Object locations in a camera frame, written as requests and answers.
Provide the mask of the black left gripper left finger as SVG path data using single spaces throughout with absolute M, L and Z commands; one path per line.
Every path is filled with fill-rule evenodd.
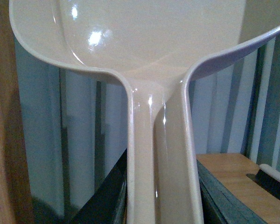
M 72 224 L 124 224 L 126 222 L 127 151 L 121 155 Z

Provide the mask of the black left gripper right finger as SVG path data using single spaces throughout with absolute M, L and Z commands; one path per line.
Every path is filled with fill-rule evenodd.
M 239 201 L 201 162 L 197 162 L 203 218 L 206 224 L 265 224 Z

